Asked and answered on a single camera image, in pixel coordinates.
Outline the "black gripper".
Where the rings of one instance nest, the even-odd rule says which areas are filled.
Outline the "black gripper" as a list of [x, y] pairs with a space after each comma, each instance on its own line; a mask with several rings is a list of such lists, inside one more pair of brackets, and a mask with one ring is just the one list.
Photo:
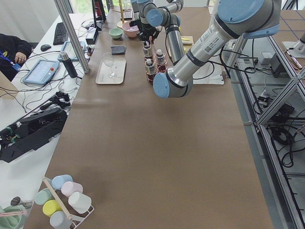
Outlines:
[[156, 27], [151, 26], [150, 24], [142, 24], [139, 28], [139, 32], [137, 34], [138, 38], [141, 41], [150, 41], [156, 39], [160, 33], [160, 30]]

